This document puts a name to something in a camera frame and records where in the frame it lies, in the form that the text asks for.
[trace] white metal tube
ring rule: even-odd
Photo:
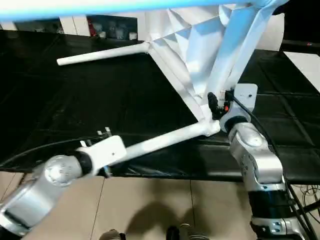
[[[201,135],[208,137],[218,133],[219,131],[220,124],[218,120],[203,120],[195,124],[129,146],[126,148],[126,155],[120,160],[111,163],[110,165],[112,166],[114,164],[125,162],[130,159],[134,159],[136,157],[152,153],[159,149],[163,149],[173,144],[177,144]]]
[[[143,43],[131,45],[131,46],[123,46],[123,47],[118,47],[118,48],[113,48],[113,49],[108,49],[103,51],[96,51],[96,52],[90,52],[90,53],[81,54],[81,55],[59,58],[56,60],[56,62],[58,63],[59,66],[68,65],[68,64],[77,64],[77,63],[89,62],[89,61],[100,60],[100,59],[109,59],[109,58],[114,58],[118,56],[147,53],[148,49],[149,49],[149,43],[145,41]]]

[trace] black mat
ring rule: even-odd
[[[110,127],[126,146],[196,119],[147,54],[58,66],[57,58],[132,44],[85,36],[0,31],[0,170],[30,172],[78,142],[9,156]],[[282,52],[256,50],[241,83],[258,85],[254,113],[292,183],[320,183],[320,95]],[[199,137],[112,168],[118,177],[241,181],[227,136]]]

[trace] black table surface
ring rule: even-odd
[[[30,172],[78,141],[7,161],[46,143],[110,127],[126,146],[196,123],[147,54],[66,66],[57,58],[134,44],[0,31],[0,170]],[[320,183],[320,94],[283,52],[256,50],[240,79],[258,85],[254,113],[275,141],[288,179]],[[116,177],[242,180],[227,135],[198,137],[112,167]]]

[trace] wire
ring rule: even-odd
[[[307,196],[307,192],[308,192],[308,185],[307,185],[307,190],[303,193],[302,195],[302,203],[304,206],[307,206],[306,204],[306,196]],[[311,212],[308,212],[310,214],[310,216],[318,223],[320,224],[320,221],[311,213]]]
[[[103,139],[105,134],[99,135],[99,136],[90,136],[90,137],[78,137],[78,138],[73,138],[73,139],[67,139],[67,140],[62,140],[62,141],[55,141],[55,142],[51,142],[51,143],[47,143],[44,145],[40,145],[31,149],[28,149],[26,151],[20,152],[10,158],[8,158],[7,160],[5,160],[4,162],[1,163],[1,165],[5,165],[11,161],[14,161],[18,158],[21,158],[27,154],[30,154],[32,152],[38,151],[40,149],[44,149],[44,148],[49,148],[52,146],[56,146],[56,145],[61,145],[61,144],[67,144],[67,143],[72,143],[72,142],[78,142],[78,141],[84,141],[84,140],[94,140],[94,139]]]
[[[275,155],[280,158],[280,154],[279,151],[277,149],[277,146],[275,144],[275,142],[272,140],[272,138],[269,136],[268,132],[265,130],[265,128],[262,126],[262,124],[260,123],[260,121],[258,120],[258,118],[245,106],[243,105],[234,95],[233,93],[226,91],[225,94],[228,96],[229,99],[232,99],[233,101],[235,101],[247,114],[250,115],[250,117],[254,120],[255,124],[258,125],[259,130],[262,132],[262,134],[264,135],[265,139],[267,140],[267,142],[269,144],[271,144],[273,151],[275,153]],[[290,193],[293,197],[294,202],[297,204],[298,208],[300,209],[304,221],[302,220],[302,218],[300,217],[300,214],[298,213],[296,207],[294,206],[294,204],[291,206],[292,210],[294,211],[294,214],[296,216],[296,218],[298,219],[299,223],[301,224],[302,228],[304,229],[304,231],[310,235],[309,237],[311,239],[315,239],[317,240],[317,235],[315,233],[315,230],[313,228],[313,226],[311,225],[311,222],[306,214],[306,212],[304,211],[303,206],[301,205],[301,202],[299,201],[295,191],[293,190],[292,186],[290,184],[288,184],[288,179],[287,176],[285,174],[285,172],[283,171],[283,177],[284,177],[284,184],[286,187],[286,191],[287,191],[287,195],[288,198],[290,197]]]

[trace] floor tile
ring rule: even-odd
[[[169,226],[193,224],[189,180],[109,178],[91,240],[116,229],[129,240],[164,240]]]
[[[0,199],[2,199],[7,188],[9,187],[15,173],[0,171]]]
[[[251,209],[240,183],[191,181],[195,230],[215,240],[255,240]]]
[[[50,215],[23,240],[89,240],[104,178],[76,181],[61,197]]]
[[[3,196],[0,197],[0,201],[4,200],[10,193],[12,193],[17,187],[21,180],[21,177],[23,176],[23,173],[16,172],[13,174],[13,178],[10,181],[10,184],[6,188],[5,192],[3,193]]]

